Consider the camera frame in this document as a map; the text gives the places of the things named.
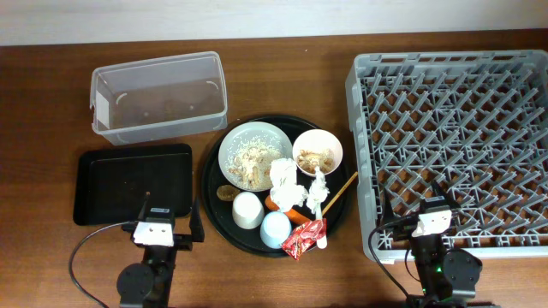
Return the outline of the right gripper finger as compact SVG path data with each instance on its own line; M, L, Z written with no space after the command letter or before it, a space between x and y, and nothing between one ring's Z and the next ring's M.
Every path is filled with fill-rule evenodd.
M431 182L433 191L433 203L435 207L447 206L450 210L458 210L461 205L457 203L436 181Z
M383 224L386 224L393 221L394 218L395 216L394 216L394 212L390 202L390 194L389 194L389 191L386 188L384 188L383 189L383 213L381 216L381 222Z

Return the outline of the brown walnut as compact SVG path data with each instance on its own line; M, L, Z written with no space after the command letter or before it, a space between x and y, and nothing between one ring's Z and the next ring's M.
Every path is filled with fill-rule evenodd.
M231 185L222 185L216 191L217 197L224 202L232 202L240 193L240 189Z

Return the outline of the light blue cup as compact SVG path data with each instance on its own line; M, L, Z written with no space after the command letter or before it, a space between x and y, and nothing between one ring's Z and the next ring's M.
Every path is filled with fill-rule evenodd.
M280 249L282 243L289 237L292 231L290 220L279 211L273 211L265 216L260 226L260 238L262 242L272 248Z

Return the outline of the white plastic fork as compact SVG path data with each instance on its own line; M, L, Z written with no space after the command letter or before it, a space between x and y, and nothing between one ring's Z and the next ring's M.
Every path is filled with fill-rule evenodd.
M320 220L320 221L323 220L323 214L322 214L322 209L320 205L317 206L315 216L317 220ZM318 249L325 249L327 247L327 238L325 235L316 240L316 246Z

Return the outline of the pink bowl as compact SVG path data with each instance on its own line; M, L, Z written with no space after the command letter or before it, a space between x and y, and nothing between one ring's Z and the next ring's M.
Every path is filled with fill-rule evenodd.
M326 149L330 149L334 155L335 168L325 175L333 173L341 164L343 159L343 148L339 139L333 134L322 129L311 129L297 137L293 144L292 154L293 159L297 160L297 156L300 154L300 150L320 152ZM315 176L302 170L298 164L297 167L305 175Z

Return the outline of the orange carrot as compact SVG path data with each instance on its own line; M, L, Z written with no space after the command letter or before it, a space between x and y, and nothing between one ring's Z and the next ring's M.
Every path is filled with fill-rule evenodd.
M271 196L268 196L265 199L265 205L266 207L271 211L280 211L280 208L271 200ZM284 215L295 225L302 225L306 222L310 222L310 219L306 216L303 216L301 213L299 213L296 210L289 210L287 212L284 212Z

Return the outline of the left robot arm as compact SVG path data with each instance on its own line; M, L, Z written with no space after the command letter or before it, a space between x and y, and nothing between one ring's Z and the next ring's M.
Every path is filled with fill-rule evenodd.
M121 307L168 306L177 253L190 252L194 243L205 239L198 201L190 206L190 233L177 234L175 212L150 205L150 197L147 192L138 219L126 228L144 254L140 262L127 266L117 278Z

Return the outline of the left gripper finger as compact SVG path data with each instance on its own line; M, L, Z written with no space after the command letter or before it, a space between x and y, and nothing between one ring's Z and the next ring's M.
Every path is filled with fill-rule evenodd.
M192 205L191 215L189 219L189 228L191 231L193 242L203 242L205 240L205 232L200 217L200 199L196 198Z
M146 219L147 203L148 203L149 198L150 198L150 193L146 192L145 197L144 197L143 205L141 207L140 213L139 213L138 218L137 218L138 221L145 221L145 219Z

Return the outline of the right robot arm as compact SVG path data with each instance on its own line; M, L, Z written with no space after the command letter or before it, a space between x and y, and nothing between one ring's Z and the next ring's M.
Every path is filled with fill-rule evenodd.
M431 189L433 195L420 201L417 212L397 217L385 188L380 225L371 234L389 231L395 241L409 244L405 255L414 257L422 294L412 295L396 282L406 307L466 307L476 295L483 264L470 252L444 245L443 235L461 206L436 181Z

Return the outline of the red snack wrapper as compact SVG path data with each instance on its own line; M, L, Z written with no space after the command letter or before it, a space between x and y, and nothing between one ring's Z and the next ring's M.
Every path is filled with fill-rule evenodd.
M307 250L325 236L326 220L324 218L313 220L295 228L281 247L293 259L299 260Z

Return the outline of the food scraps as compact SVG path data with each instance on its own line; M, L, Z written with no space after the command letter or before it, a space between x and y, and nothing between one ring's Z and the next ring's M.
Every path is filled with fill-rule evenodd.
M335 168L334 155L330 149L320 152L300 150L296 162L302 170L313 175L317 167L324 174L331 172Z

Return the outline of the small white tissue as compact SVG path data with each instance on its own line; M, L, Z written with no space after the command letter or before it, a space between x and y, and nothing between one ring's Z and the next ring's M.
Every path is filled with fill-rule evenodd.
M316 167L315 179L312 181L308 189L306 206L316 216L321 214L321 204L326 200L330 191L326 186L325 174L320 167Z

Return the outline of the grey plate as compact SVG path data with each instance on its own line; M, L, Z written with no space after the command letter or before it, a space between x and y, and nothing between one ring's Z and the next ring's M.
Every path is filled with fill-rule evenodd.
M244 191L262 192L272 188L271 162L292 157L288 135L264 121L243 123L223 138L217 160L224 177Z

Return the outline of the large white tissue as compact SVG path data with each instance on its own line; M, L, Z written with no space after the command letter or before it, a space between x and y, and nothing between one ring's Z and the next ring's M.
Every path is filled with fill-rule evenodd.
M295 205L303 206L308 191L297 184L297 165L292 158L278 158L271 162L271 201L281 212L290 211Z

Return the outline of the rice and peanut shells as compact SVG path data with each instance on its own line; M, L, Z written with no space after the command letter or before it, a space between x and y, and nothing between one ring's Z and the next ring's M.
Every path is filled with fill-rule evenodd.
M271 162L282 157L282 150L270 145L265 136L252 136L248 140L240 136L230 147L228 161L221 166L241 189L264 191L272 188Z

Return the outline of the white cup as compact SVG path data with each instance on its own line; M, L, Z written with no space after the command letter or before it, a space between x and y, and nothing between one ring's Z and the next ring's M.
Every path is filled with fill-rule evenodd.
M243 229L257 228L265 217L264 207L252 192L241 192L234 200L232 216L235 224Z

